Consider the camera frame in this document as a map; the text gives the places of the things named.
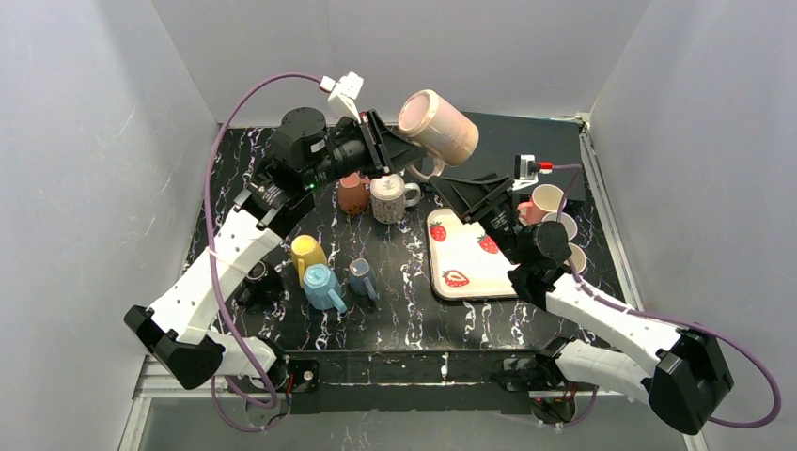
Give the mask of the beige pink mug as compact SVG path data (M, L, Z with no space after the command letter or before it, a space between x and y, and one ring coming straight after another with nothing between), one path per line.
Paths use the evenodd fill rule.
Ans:
M434 160L429 174L421 173L413 165L408 168L424 182L441 176L447 166L466 162L479 140L476 124L431 89L420 90L404 102L398 114L398 130Z

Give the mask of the teal blue mug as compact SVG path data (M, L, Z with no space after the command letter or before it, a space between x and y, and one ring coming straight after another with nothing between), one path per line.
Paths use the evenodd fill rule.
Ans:
M578 233L578 225L575 220L565 212L551 212L542 218L543 222L557 222L564 226L568 235L568 241L573 241Z

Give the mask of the light green mug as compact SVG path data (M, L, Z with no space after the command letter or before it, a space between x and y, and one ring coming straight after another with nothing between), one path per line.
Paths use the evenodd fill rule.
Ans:
M585 251L572 242L569 242L568 246L570 248L570 256L567 259L568 266L575 273L583 273L588 262Z

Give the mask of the yellow mug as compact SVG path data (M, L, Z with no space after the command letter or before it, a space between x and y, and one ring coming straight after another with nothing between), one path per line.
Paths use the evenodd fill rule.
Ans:
M310 235L299 235L290 244L290 255L300 286L304 286L306 270L316 264L327 264L327 256L320 243Z

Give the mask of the small grey blue mug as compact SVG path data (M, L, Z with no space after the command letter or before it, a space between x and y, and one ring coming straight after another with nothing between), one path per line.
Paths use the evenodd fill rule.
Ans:
M367 296L371 301L378 299L375 289L374 273L364 258L357 258L349 265L348 283L352 291L360 296Z

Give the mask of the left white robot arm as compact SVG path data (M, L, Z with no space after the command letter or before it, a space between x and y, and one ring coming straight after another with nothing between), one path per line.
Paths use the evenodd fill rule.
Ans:
M160 298L132 306L124 323L186 390L215 376L270 375L279 363L272 342L211 331L221 307L315 208L316 189L352 173L390 175L425 155L374 110L334 127L314 108L289 111L224 222L211 226L207 248Z

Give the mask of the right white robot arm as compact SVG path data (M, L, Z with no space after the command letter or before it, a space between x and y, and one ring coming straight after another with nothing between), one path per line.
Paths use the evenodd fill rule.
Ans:
M577 272L563 225L520 222L510 178L433 176L429 183L462 223L480 224L513 264L508 279L520 300L585 327L611 346L556 340L539 354L545 375L644 401L682 434L701 431L734 385L716 337L699 325L655 319L603 297Z

